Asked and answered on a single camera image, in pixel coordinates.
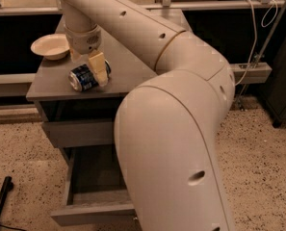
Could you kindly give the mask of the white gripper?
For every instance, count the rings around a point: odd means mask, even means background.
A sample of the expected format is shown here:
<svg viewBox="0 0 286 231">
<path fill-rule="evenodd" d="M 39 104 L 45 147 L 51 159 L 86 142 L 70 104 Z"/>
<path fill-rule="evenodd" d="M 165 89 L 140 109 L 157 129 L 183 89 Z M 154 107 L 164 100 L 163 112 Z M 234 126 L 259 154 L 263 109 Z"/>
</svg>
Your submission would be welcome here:
<svg viewBox="0 0 286 231">
<path fill-rule="evenodd" d="M 88 55 L 88 66 L 94 79 L 100 87 L 108 84 L 108 74 L 106 71 L 104 54 L 97 49 L 101 43 L 101 29 L 96 26 L 87 32 L 74 32 L 64 26 L 66 39 L 69 44 L 71 60 L 75 63 L 81 55 Z"/>
</svg>

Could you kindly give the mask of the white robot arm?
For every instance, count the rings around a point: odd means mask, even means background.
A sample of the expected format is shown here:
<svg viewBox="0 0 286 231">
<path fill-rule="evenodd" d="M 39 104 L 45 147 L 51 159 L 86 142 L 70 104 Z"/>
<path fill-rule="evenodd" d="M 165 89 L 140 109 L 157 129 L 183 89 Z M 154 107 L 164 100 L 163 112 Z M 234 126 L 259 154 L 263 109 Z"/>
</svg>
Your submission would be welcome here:
<svg viewBox="0 0 286 231">
<path fill-rule="evenodd" d="M 236 231 L 215 140 L 235 92 L 228 61 L 181 26 L 128 0 L 61 0 L 70 44 L 93 22 L 154 78 L 117 110 L 115 145 L 143 231 Z"/>
</svg>

